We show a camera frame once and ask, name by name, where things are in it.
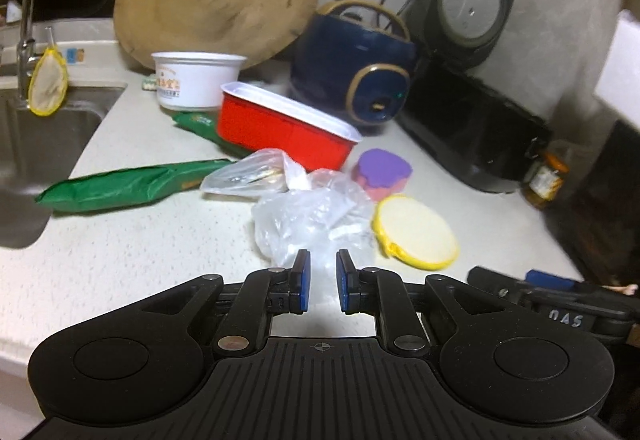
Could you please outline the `clear plastic bag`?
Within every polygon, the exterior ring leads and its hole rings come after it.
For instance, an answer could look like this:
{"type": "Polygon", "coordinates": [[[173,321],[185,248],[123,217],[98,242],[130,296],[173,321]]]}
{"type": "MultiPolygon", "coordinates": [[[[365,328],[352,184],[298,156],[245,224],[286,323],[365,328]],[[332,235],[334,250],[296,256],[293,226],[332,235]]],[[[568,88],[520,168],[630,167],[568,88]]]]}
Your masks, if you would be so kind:
{"type": "Polygon", "coordinates": [[[252,209],[255,241],[277,267],[287,267],[300,249],[310,252],[316,269],[335,267],[345,249],[358,264],[375,259],[371,230],[374,202],[345,173],[320,169],[308,175],[308,191],[262,198],[252,209]]]}

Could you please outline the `green snack wrapper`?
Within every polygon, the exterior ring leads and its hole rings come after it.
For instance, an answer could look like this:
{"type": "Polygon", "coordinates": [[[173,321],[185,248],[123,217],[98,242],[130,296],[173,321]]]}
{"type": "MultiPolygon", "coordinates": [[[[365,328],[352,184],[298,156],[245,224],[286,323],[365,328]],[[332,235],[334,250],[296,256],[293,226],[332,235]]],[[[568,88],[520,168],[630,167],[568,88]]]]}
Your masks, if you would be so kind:
{"type": "Polygon", "coordinates": [[[198,137],[215,143],[225,153],[236,158],[244,158],[252,152],[239,145],[225,141],[217,132],[217,118],[206,113],[177,113],[171,116],[175,125],[198,137]]]}
{"type": "Polygon", "coordinates": [[[198,160],[84,175],[49,186],[35,197],[35,203],[74,215],[152,205],[196,189],[208,174],[232,163],[229,159],[198,160]]]}

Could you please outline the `chrome kitchen faucet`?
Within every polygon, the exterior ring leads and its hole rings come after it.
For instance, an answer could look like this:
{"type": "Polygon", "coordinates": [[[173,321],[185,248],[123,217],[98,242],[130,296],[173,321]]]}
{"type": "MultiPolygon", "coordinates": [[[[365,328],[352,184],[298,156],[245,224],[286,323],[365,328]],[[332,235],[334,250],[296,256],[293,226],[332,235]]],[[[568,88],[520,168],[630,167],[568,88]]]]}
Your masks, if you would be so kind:
{"type": "Polygon", "coordinates": [[[32,14],[35,0],[22,0],[22,19],[20,25],[20,42],[16,46],[17,88],[22,100],[26,102],[30,83],[29,73],[37,60],[35,56],[35,39],[32,36],[32,14]]]}

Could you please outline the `yellow round scrub pad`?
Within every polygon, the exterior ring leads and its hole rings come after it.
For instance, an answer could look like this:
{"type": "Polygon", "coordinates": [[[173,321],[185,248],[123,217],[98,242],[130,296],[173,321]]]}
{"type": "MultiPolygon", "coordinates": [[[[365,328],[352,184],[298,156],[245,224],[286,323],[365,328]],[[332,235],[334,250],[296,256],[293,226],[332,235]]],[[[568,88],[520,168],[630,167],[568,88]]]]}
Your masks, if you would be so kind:
{"type": "Polygon", "coordinates": [[[424,271],[448,267],[459,256],[449,224],[430,207],[405,195],[392,195],[375,208],[371,223],[382,254],[424,271]]]}

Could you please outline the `glass jar orange lid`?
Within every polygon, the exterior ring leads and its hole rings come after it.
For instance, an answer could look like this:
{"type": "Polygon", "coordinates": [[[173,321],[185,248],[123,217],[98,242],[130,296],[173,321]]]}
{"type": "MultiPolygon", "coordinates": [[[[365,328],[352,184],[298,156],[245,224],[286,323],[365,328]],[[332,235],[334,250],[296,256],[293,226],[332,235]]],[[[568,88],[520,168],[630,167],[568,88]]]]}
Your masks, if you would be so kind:
{"type": "Polygon", "coordinates": [[[523,196],[537,209],[548,206],[558,195],[568,172],[570,166],[559,155],[542,152],[523,186],[523,196]]]}

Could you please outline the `clear bag with contents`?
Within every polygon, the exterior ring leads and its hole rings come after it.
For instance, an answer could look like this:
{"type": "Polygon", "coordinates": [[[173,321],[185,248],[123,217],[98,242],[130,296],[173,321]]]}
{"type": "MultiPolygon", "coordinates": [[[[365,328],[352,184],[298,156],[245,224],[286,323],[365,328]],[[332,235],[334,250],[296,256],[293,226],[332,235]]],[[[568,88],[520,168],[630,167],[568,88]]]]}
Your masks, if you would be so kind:
{"type": "Polygon", "coordinates": [[[205,194],[244,198],[310,190],[304,167],[277,148],[261,149],[209,173],[200,185],[205,194]]]}

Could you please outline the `black open rice cooker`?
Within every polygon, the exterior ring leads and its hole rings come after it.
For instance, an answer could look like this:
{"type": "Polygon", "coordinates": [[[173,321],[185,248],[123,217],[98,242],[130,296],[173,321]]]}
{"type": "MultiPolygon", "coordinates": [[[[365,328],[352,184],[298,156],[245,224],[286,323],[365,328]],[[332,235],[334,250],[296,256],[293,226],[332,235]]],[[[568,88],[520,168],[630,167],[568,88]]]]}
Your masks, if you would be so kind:
{"type": "Polygon", "coordinates": [[[514,0],[413,0],[406,23],[419,50],[399,124],[459,181],[512,193],[549,143],[546,122],[472,70],[495,48],[514,0]]]}

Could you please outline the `red rectangular plastic container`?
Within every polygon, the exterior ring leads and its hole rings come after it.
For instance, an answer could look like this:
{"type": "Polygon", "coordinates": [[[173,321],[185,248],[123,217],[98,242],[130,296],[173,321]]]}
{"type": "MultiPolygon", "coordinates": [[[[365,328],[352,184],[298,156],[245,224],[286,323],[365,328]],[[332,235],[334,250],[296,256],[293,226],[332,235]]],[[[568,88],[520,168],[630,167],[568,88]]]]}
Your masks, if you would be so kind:
{"type": "Polygon", "coordinates": [[[281,149],[308,171],[338,170],[362,141],[350,123],[292,98],[239,81],[221,90],[217,133],[250,151],[281,149]]]}

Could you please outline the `green striped cloth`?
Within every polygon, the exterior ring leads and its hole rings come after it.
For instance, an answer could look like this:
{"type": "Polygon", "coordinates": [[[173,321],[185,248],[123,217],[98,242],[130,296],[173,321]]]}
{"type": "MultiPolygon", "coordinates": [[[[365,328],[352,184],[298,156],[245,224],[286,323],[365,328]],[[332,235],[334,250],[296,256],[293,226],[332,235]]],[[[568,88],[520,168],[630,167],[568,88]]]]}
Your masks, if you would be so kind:
{"type": "Polygon", "coordinates": [[[154,74],[143,79],[141,88],[143,91],[155,91],[157,89],[157,79],[154,74]]]}

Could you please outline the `stainless steel sink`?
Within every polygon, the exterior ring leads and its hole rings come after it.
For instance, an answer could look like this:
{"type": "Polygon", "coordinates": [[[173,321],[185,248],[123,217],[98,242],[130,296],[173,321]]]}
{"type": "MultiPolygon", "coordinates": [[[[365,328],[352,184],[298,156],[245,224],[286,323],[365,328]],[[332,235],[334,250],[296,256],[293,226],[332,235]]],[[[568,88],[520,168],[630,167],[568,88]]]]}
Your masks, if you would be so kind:
{"type": "Polygon", "coordinates": [[[35,202],[50,185],[67,179],[122,88],[70,88],[49,117],[34,115],[15,90],[1,92],[1,244],[33,244],[51,210],[35,202]]]}

